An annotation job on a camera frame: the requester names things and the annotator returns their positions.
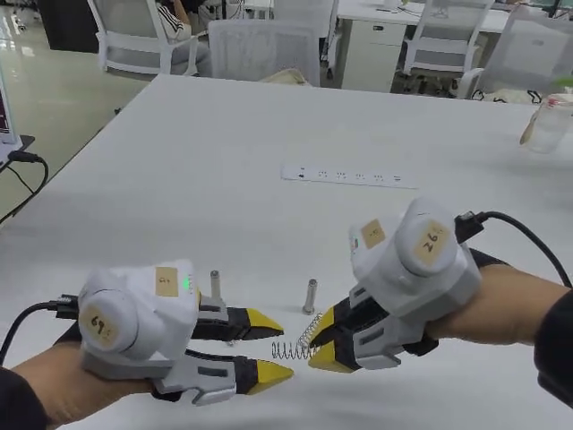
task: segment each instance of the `metal pin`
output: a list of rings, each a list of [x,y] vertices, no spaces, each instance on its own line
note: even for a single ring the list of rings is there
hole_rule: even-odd
[[[221,279],[218,271],[211,272],[211,297],[221,299]]]
[[[316,279],[311,279],[308,281],[308,289],[306,290],[306,301],[303,306],[303,314],[311,315],[314,314],[314,299],[316,298],[316,288],[319,283]]]

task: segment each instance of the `black cable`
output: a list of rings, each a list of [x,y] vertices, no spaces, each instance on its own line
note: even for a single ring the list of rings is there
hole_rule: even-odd
[[[213,21],[213,17],[209,13],[207,6],[202,4],[201,7],[197,10],[197,15],[199,16],[199,21],[201,22],[203,27],[205,27],[205,30],[207,30],[209,28],[209,22]]]
[[[237,7],[235,13],[233,13],[233,15],[230,18],[228,18],[229,20],[232,20],[233,18],[235,18],[237,16],[237,14],[239,12],[241,12],[241,9],[244,6],[244,0],[239,0],[239,3],[237,5],[238,5],[238,7]]]
[[[563,265],[557,258],[557,256],[549,249],[543,240],[541,240],[533,231],[527,228],[523,223],[519,222],[517,219],[510,217],[502,212],[496,211],[489,211],[489,212],[480,212],[475,215],[477,221],[481,224],[488,219],[499,219],[501,221],[507,222],[508,224],[512,225],[513,227],[517,228],[521,231],[524,235],[527,236],[529,240],[531,240],[537,247],[545,254],[545,256],[552,262],[553,267],[559,273],[561,281],[565,287],[571,288],[571,281],[569,280],[569,276],[567,272],[563,268]]]
[[[28,309],[18,315],[18,317],[12,323],[8,334],[6,334],[4,342],[2,343],[2,347],[0,348],[0,367],[4,365],[8,349],[10,348],[10,345],[12,345],[14,336],[16,335],[16,332],[20,328],[23,321],[33,313],[43,310],[55,311],[56,318],[64,320],[77,320],[79,313],[78,297],[64,294],[57,300],[50,300],[49,302],[37,303],[33,306],[30,306]]]
[[[401,12],[406,12],[408,15],[417,16],[418,18],[420,18],[422,16],[421,13],[408,11],[405,7],[399,7],[398,10]]]
[[[43,167],[44,167],[44,177],[42,178],[42,182],[40,183],[40,185],[38,186],[38,188],[36,188],[36,191],[34,191],[31,195],[29,195],[22,203],[20,203],[18,206],[16,206],[14,209],[12,209],[11,211],[9,211],[8,213],[6,213],[1,219],[0,219],[0,225],[6,221],[7,219],[9,219],[10,217],[13,217],[14,215],[16,215],[19,211],[21,211],[21,209],[26,206],[30,200],[32,200],[34,197],[36,197],[40,191],[42,191],[42,188],[44,188],[47,184],[47,179],[49,177],[49,166],[47,165],[46,161],[44,159],[42,159],[39,155],[37,154],[32,154],[29,152],[25,152],[23,150],[14,150],[12,152],[10,152],[10,154],[8,154],[8,159],[12,162],[20,162],[20,163],[40,163]]]
[[[553,19],[554,19],[554,20],[558,20],[559,18],[564,17],[564,16],[567,15],[568,13],[569,13],[569,11],[565,11],[565,12],[563,12],[561,15],[555,16]]]
[[[8,348],[12,344],[14,336],[15,336],[16,332],[18,331],[18,329],[20,328],[20,325],[22,324],[22,322],[28,316],[30,316],[31,314],[33,314],[36,311],[43,311],[43,310],[54,311],[55,309],[56,309],[56,305],[54,303],[44,302],[44,303],[38,303],[36,305],[30,306],[28,309],[26,309],[24,312],[22,312],[20,315],[18,315],[18,317],[14,320],[12,327],[10,327],[8,334],[6,334],[6,337],[4,339],[4,343],[2,344],[2,347],[0,348],[0,367],[4,365],[4,360],[6,359],[6,354],[8,353]]]
[[[24,181],[22,179],[22,177],[20,176],[20,174],[14,170],[13,168],[11,168],[10,166],[7,167],[8,170],[10,170],[12,173],[14,173],[16,175],[16,177],[18,178],[18,180],[21,182],[22,185],[24,185],[26,188],[28,188],[28,191],[30,191],[31,193],[34,193],[34,190],[31,189],[31,187],[26,184],[26,181]]]

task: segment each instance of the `electrical outlet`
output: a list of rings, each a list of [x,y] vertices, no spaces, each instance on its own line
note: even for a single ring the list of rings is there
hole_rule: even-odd
[[[284,165],[281,177],[286,180],[330,182],[334,184],[388,186],[393,188],[417,189],[402,175],[386,174],[380,171],[353,171],[342,168],[316,168],[302,164]]]

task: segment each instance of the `floor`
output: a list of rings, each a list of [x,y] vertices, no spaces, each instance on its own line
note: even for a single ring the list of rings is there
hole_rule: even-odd
[[[31,134],[30,151],[41,155],[53,175],[127,104],[146,81],[98,69],[93,54],[52,51],[41,24],[25,31],[12,10],[0,7],[0,68],[17,133]],[[34,188],[41,168],[15,166]],[[0,218],[26,198],[28,190],[9,170],[0,173]]]

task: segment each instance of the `tan sticker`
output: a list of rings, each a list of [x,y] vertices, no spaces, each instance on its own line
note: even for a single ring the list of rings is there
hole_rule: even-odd
[[[368,249],[374,248],[386,238],[384,230],[382,230],[380,222],[377,219],[370,221],[362,227],[361,231],[364,243]]]
[[[117,328],[95,306],[81,312],[80,324],[102,347],[111,347],[117,338]]]
[[[437,221],[428,222],[428,228],[420,236],[414,255],[428,266],[432,266],[441,254],[449,238],[449,230]]]
[[[155,295],[160,297],[179,297],[177,268],[155,268]]]

